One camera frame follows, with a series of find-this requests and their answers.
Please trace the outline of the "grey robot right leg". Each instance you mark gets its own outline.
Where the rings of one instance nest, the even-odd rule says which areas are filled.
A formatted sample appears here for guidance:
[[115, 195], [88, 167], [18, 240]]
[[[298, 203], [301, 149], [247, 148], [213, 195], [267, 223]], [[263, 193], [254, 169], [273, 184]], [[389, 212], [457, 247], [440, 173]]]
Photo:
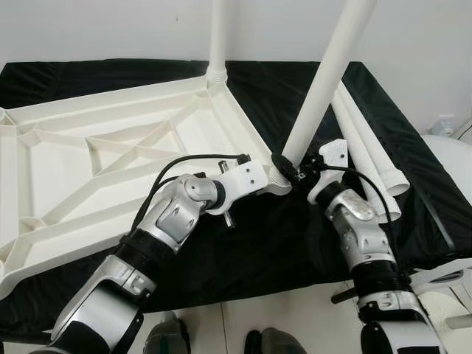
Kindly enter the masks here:
[[243, 354], [307, 354], [307, 351], [292, 334], [269, 327], [246, 334]]

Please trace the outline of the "black metal table bar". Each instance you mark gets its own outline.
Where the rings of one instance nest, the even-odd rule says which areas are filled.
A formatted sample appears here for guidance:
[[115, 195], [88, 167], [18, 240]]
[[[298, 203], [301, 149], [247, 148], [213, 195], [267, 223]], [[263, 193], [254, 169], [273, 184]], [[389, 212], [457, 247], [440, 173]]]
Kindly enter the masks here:
[[357, 290], [355, 288], [347, 288], [341, 292], [334, 294], [330, 301], [333, 304], [340, 304], [342, 302], [351, 300], [352, 298], [356, 298], [358, 296]]

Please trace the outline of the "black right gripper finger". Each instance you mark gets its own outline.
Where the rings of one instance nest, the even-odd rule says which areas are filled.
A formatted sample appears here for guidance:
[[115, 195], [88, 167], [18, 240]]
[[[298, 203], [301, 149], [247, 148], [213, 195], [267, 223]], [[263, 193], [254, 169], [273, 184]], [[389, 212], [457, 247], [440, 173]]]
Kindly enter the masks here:
[[286, 179], [287, 181], [298, 181], [298, 170], [294, 167], [290, 159], [286, 156], [273, 153], [271, 156], [271, 161], [273, 162], [274, 167], [277, 169], [277, 172]]

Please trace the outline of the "black table cloth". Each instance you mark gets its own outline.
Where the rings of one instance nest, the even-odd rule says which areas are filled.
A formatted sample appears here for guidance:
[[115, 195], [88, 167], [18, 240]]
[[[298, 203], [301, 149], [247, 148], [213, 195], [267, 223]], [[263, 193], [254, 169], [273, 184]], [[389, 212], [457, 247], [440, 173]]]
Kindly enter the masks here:
[[[0, 107], [20, 108], [97, 92], [205, 74], [202, 60], [108, 58], [73, 62], [9, 62], [0, 68]], [[227, 87], [263, 141], [279, 151], [317, 70], [316, 62], [229, 61]], [[432, 269], [472, 252], [472, 206], [374, 75], [352, 62], [343, 84], [392, 162], [412, 183], [390, 227], [404, 268]], [[266, 195], [232, 210], [237, 225], [200, 223], [168, 268], [168, 280], [145, 304], [178, 310], [268, 296], [350, 276], [333, 238], [304, 198]], [[20, 281], [0, 300], [0, 343], [46, 339], [68, 300], [104, 260], [105, 251]]]

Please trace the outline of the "white wall socket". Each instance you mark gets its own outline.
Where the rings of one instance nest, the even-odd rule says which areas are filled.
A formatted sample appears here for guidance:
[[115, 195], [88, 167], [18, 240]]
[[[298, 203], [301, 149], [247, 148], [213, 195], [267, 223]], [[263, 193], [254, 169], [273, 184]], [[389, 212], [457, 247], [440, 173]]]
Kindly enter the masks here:
[[429, 127], [429, 133], [441, 137], [451, 137], [455, 132], [453, 125], [453, 114], [440, 114]]

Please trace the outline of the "white tapered plastic table leg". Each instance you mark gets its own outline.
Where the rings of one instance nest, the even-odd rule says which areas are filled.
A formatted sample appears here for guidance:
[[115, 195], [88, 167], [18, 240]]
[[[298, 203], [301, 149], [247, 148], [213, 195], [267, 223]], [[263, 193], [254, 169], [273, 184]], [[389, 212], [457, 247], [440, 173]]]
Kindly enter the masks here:
[[365, 149], [363, 142], [361, 142], [360, 137], [358, 137], [356, 129], [351, 122], [348, 121], [350, 116], [348, 116], [347, 111], [345, 111], [339, 94], [333, 95], [331, 105], [333, 106], [335, 118], [341, 129], [341, 135], [343, 135], [344, 139], [348, 142], [348, 151], [350, 152], [354, 168], [361, 174], [367, 176], [367, 178], [381, 190], [380, 193], [377, 193], [369, 183], [363, 179], [359, 179], [358, 181], [361, 182], [364, 188], [365, 198], [374, 206], [375, 212], [378, 213], [380, 223], [397, 221], [402, 215], [398, 203], [391, 195], [388, 195], [384, 183], [381, 182], [380, 176], [377, 171], [375, 171], [375, 166], [369, 159], [367, 149]]
[[300, 165], [378, 0], [347, 0], [281, 155]]
[[351, 92], [348, 91], [347, 86], [341, 82], [336, 92], [341, 98], [341, 103], [343, 103], [345, 111], [347, 111], [348, 116], [350, 116], [348, 121], [350, 121], [356, 129], [356, 133], [358, 137], [360, 137], [361, 142], [363, 142], [365, 151], [370, 161], [373, 162], [375, 171], [377, 171], [380, 176], [380, 180], [385, 186], [388, 195], [399, 196], [402, 195], [402, 193], [408, 192], [411, 186], [409, 180], [406, 178], [404, 172], [392, 162], [386, 149], [381, 144], [380, 139], [375, 135], [371, 125], [368, 124], [367, 116], [365, 116], [364, 112], [358, 107]]
[[209, 83], [226, 81], [227, 7], [229, 0], [210, 0], [209, 61], [206, 80]]

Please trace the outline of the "white plastic table top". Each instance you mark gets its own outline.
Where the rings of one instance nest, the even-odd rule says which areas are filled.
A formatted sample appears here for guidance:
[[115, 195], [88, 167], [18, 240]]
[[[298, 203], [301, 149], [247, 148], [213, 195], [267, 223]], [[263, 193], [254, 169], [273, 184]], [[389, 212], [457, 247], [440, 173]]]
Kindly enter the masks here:
[[118, 244], [154, 182], [272, 153], [205, 77], [0, 109], [0, 300], [22, 280]]

